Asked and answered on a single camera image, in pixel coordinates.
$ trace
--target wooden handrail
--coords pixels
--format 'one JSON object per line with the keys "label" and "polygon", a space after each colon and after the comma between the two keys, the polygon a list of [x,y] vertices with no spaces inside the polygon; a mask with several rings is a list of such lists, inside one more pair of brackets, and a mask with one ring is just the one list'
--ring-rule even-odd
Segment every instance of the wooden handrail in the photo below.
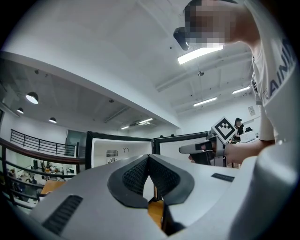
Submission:
{"label": "wooden handrail", "polygon": [[8,142],[2,138],[0,138],[0,145],[6,147],[7,149],[19,153],[21,155],[25,155],[30,158],[35,158],[43,161],[53,162],[53,163],[61,163],[61,164],[74,164],[74,165],[84,165],[85,159],[77,159],[71,157],[59,157],[55,155],[48,155],[36,151],[30,151],[24,148],[20,148],[17,145]]}

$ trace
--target white t-shirt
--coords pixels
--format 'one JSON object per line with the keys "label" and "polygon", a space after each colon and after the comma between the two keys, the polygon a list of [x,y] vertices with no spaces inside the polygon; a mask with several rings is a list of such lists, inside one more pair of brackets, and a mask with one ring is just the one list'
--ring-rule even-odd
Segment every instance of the white t-shirt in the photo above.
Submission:
{"label": "white t-shirt", "polygon": [[41,185],[45,185],[46,182],[47,182],[47,181],[46,181],[45,179],[41,179],[40,181],[38,181],[38,183],[41,184]]}
{"label": "white t-shirt", "polygon": [[292,140],[299,130],[299,64],[287,37],[258,0],[245,0],[261,38],[253,56],[252,86],[259,105],[261,140]]}

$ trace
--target ceiling beam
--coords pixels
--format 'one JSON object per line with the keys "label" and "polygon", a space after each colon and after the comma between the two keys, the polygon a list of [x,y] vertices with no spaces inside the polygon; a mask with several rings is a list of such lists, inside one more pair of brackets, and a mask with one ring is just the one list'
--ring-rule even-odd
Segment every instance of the ceiling beam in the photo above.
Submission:
{"label": "ceiling beam", "polygon": [[5,68],[7,68],[7,74],[11,77],[11,79],[13,80],[13,82],[16,84],[17,88],[18,88],[18,92],[17,94],[22,95],[21,90],[24,90],[24,87],[21,84],[21,80],[22,79],[18,79],[15,75],[15,71],[13,71],[13,67],[11,66],[12,62],[8,62],[6,61],[4,63]]}
{"label": "ceiling beam", "polygon": [[73,104],[73,110],[77,111],[77,107],[78,107],[78,100],[80,99],[79,95],[80,95],[80,90],[81,87],[79,85],[76,84],[76,89],[75,89],[75,100],[74,100],[74,104]]}
{"label": "ceiling beam", "polygon": [[[237,90],[238,88],[246,87],[249,84],[250,84],[250,78],[247,80],[244,80],[244,81],[241,81],[241,79],[239,78],[239,79],[229,82],[229,84],[222,84],[220,87],[217,86],[217,87],[211,88],[211,90],[204,89],[202,91],[202,93],[206,93],[206,94],[203,95],[203,100],[206,100],[208,98],[218,97],[223,94],[227,94],[228,92]],[[181,108],[187,107],[189,105],[191,107],[193,107],[193,104],[196,103],[195,101],[190,101],[190,100],[186,101],[186,99],[187,98],[185,97],[176,102],[173,102],[172,107],[174,109],[181,109]]]}
{"label": "ceiling beam", "polygon": [[[217,60],[213,60],[207,63],[203,63],[199,68],[202,72],[212,70],[214,68],[223,68],[235,63],[242,63],[242,62],[250,62],[252,61],[252,53],[251,52],[243,52],[236,55],[227,56],[224,58],[220,58]],[[180,74],[173,79],[170,79],[156,87],[158,92],[162,92],[170,87],[175,86],[178,83],[184,82],[189,79],[189,77],[197,74],[198,69],[190,72],[185,72]]]}
{"label": "ceiling beam", "polygon": [[25,73],[26,79],[27,79],[28,82],[29,82],[31,91],[35,91],[35,92],[36,92],[36,91],[37,91],[37,87],[33,84],[32,80],[31,80],[31,77],[29,77],[27,68],[26,68],[24,65],[20,65],[20,66],[21,66],[22,69],[24,70],[24,73]]}
{"label": "ceiling beam", "polygon": [[189,86],[191,87],[191,93],[193,95],[193,99],[196,99],[195,89],[193,87],[193,82],[192,81],[189,81]]}
{"label": "ceiling beam", "polygon": [[221,87],[221,82],[222,82],[222,69],[220,68],[218,70],[218,83],[217,86],[220,88]]}
{"label": "ceiling beam", "polygon": [[195,112],[201,111],[202,109],[216,107],[216,105],[218,105],[218,104],[224,104],[226,102],[235,101],[236,98],[232,97],[232,96],[222,96],[221,98],[217,99],[215,102],[212,102],[211,104],[198,106],[198,107],[191,106],[189,108],[185,108],[185,109],[177,111],[177,114],[181,115],[181,114],[195,113]]}
{"label": "ceiling beam", "polygon": [[53,97],[53,99],[55,101],[56,106],[59,106],[58,101],[57,101],[57,97],[56,97],[56,93],[55,93],[55,88],[54,88],[52,76],[50,74],[46,74],[45,78],[49,79],[49,83],[51,85],[51,94],[52,94],[52,97]]}
{"label": "ceiling beam", "polygon": [[107,103],[108,102],[108,98],[106,98],[106,97],[102,97],[102,99],[100,100],[100,101],[98,101],[98,104],[96,105],[96,107],[95,107],[95,109],[94,109],[94,114],[96,114],[99,110],[100,110],[100,108],[105,104],[105,103]]}
{"label": "ceiling beam", "polygon": [[104,123],[108,123],[109,121],[111,121],[112,119],[118,117],[119,115],[123,114],[124,112],[126,112],[127,110],[129,110],[130,107],[126,106],[123,107],[121,110],[117,111],[116,113],[114,113],[112,116],[108,117],[107,119],[104,120]]}

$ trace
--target man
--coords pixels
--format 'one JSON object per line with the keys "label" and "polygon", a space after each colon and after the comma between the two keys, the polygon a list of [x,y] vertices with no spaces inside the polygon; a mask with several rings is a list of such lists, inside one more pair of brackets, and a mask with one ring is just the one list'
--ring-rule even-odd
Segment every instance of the man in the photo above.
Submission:
{"label": "man", "polygon": [[[253,54],[251,83],[261,115],[259,140],[227,145],[224,154],[228,163],[241,164],[275,140],[298,138],[299,65],[292,46],[266,7],[258,0],[245,0],[244,4],[231,0],[193,0],[184,9],[186,36],[207,44],[241,41]],[[284,123],[284,116],[291,115],[295,116],[294,132]]]}
{"label": "man", "polygon": [[39,184],[41,184],[41,185],[45,185],[46,184],[46,180],[45,180],[45,177],[44,176],[42,176],[42,179],[39,181]]}

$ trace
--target person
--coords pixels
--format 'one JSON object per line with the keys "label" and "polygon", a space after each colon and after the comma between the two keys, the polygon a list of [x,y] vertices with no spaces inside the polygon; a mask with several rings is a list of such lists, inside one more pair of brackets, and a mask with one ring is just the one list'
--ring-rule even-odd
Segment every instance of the person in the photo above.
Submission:
{"label": "person", "polygon": [[251,85],[259,105],[259,140],[252,143],[228,144],[224,155],[228,163],[239,163],[257,156],[275,140],[299,138],[298,118],[292,118],[296,129],[286,127],[283,116],[297,116],[299,109],[299,64],[293,48],[274,18],[267,0],[185,1],[185,31],[196,42],[231,44],[243,42],[252,51],[254,73]]}
{"label": "person", "polygon": [[34,178],[34,173],[33,173],[33,172],[30,172],[30,173],[29,173],[29,176],[30,176],[30,178]]}
{"label": "person", "polygon": [[24,183],[19,183],[19,187],[21,189],[21,192],[24,193],[25,189],[26,189],[25,184]]}
{"label": "person", "polygon": [[240,141],[240,135],[244,133],[243,125],[241,124],[242,119],[236,118],[234,122],[234,126],[237,129],[237,132],[234,134],[234,138],[236,142]]}
{"label": "person", "polygon": [[44,186],[46,184],[46,182],[47,181],[45,180],[45,177],[42,176],[42,179],[38,183]]}

